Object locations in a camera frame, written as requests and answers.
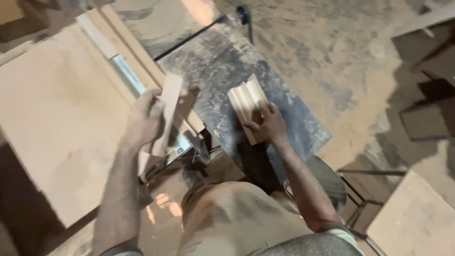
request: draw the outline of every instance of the wooden molding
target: wooden molding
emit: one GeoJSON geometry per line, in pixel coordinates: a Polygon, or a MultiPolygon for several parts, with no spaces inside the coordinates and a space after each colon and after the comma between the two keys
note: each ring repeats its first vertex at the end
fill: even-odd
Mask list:
{"type": "Polygon", "coordinates": [[[263,138],[255,136],[250,129],[243,126],[246,121],[253,121],[257,124],[261,124],[262,116],[259,111],[258,102],[259,100],[268,102],[256,75],[252,74],[247,82],[242,82],[239,87],[230,89],[227,96],[242,124],[242,128],[245,131],[250,144],[254,145],[263,142],[263,138]]]}

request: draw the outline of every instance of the dusty floor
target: dusty floor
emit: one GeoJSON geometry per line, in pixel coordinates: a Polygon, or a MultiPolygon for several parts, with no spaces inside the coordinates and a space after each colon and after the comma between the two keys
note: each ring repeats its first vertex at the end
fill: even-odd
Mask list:
{"type": "MultiPolygon", "coordinates": [[[[447,2],[450,0],[431,4],[441,6],[447,2]]],[[[455,208],[455,168],[451,169],[450,157],[454,143],[411,142],[398,116],[401,110],[424,97],[417,83],[427,78],[409,72],[410,64],[399,59],[390,36],[395,28],[418,15],[424,0],[216,0],[216,3],[223,13],[235,11],[243,3],[252,10],[256,48],[333,134],[317,152],[330,167],[413,169],[455,208]]],[[[241,176],[229,173],[207,179],[213,182],[238,178],[241,176]]],[[[394,177],[362,175],[352,175],[349,180],[364,195],[377,200],[386,200],[399,181],[394,177]]],[[[185,174],[177,172],[154,188],[154,202],[142,212],[140,247],[145,255],[175,253],[178,243],[175,234],[182,231],[179,203],[187,187],[166,187],[186,182],[185,174]]],[[[348,216],[352,210],[349,204],[343,215],[348,216]]],[[[377,210],[367,209],[356,229],[364,230],[377,210]]],[[[76,255],[86,255],[88,251],[84,248],[79,248],[76,255]]]]}

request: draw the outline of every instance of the metal bar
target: metal bar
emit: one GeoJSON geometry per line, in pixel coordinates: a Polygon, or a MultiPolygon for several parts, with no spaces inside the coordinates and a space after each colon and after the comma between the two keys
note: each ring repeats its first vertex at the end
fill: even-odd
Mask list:
{"type": "Polygon", "coordinates": [[[372,205],[384,206],[383,202],[378,202],[378,201],[374,201],[374,200],[365,200],[365,202],[372,204],[372,205]]]}
{"type": "Polygon", "coordinates": [[[349,226],[351,221],[354,220],[354,218],[357,217],[357,215],[360,215],[360,213],[362,212],[362,210],[364,209],[365,207],[365,204],[364,202],[362,202],[362,204],[360,204],[360,206],[354,211],[354,213],[349,217],[349,219],[346,221],[346,224],[345,226],[349,226]]]}
{"type": "Polygon", "coordinates": [[[348,195],[349,199],[351,199],[351,201],[355,204],[355,206],[357,206],[357,207],[360,206],[359,203],[357,203],[357,201],[354,200],[354,198],[349,193],[346,193],[346,194],[348,195]]]}
{"type": "Polygon", "coordinates": [[[337,171],[341,174],[365,174],[365,175],[396,175],[405,176],[407,171],[368,171],[368,170],[341,170],[337,171]]]}
{"type": "Polygon", "coordinates": [[[345,184],[354,192],[354,194],[355,194],[356,196],[358,196],[358,197],[360,198],[360,200],[362,200],[362,202],[365,201],[365,198],[364,198],[363,196],[361,196],[361,195],[359,194],[359,192],[357,192],[357,190],[355,190],[355,188],[346,180],[345,177],[340,176],[340,178],[341,178],[341,179],[344,181],[344,183],[345,183],[345,184]]]}

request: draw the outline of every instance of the wood piece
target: wood piece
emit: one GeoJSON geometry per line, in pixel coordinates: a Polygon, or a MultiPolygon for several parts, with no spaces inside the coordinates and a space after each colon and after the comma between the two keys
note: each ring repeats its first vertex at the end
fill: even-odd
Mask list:
{"type": "Polygon", "coordinates": [[[252,74],[246,83],[242,82],[239,87],[230,89],[227,96],[242,124],[250,144],[254,145],[263,142],[263,138],[255,136],[250,129],[243,126],[246,121],[253,121],[257,124],[261,124],[262,117],[258,102],[259,100],[268,102],[256,75],[252,74]]]}
{"type": "Polygon", "coordinates": [[[164,83],[165,86],[161,94],[161,100],[166,103],[163,110],[164,130],[162,136],[153,144],[151,150],[152,156],[167,156],[167,145],[172,127],[171,120],[174,119],[174,112],[178,100],[178,95],[180,93],[180,88],[182,87],[182,82],[182,78],[174,74],[169,74],[166,77],[166,82],[164,83]]]}
{"type": "Polygon", "coordinates": [[[368,236],[386,255],[455,255],[455,210],[409,171],[378,213],[368,236]]]}
{"type": "MultiPolygon", "coordinates": [[[[148,72],[157,85],[162,88],[166,77],[165,74],[153,61],[136,37],[130,32],[126,24],[118,16],[117,12],[113,10],[111,5],[102,6],[101,11],[125,45],[129,46],[129,49],[141,63],[142,67],[148,72]]],[[[184,99],[179,100],[180,103],[177,106],[177,111],[174,115],[174,125],[181,133],[190,130],[193,135],[196,136],[205,129],[205,126],[196,111],[191,108],[194,104],[194,100],[194,95],[190,95],[189,93],[184,99]]]]}
{"type": "Polygon", "coordinates": [[[0,77],[3,132],[69,227],[101,201],[129,112],[123,82],[79,24],[0,67],[0,77]]]}

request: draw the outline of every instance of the brown board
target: brown board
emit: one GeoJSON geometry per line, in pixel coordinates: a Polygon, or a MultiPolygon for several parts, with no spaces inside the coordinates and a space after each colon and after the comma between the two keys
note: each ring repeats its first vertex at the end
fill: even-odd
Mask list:
{"type": "Polygon", "coordinates": [[[68,227],[101,201],[129,103],[78,24],[0,67],[0,125],[68,227]]]}
{"type": "Polygon", "coordinates": [[[388,256],[455,255],[455,210],[409,171],[367,234],[388,256]]]}

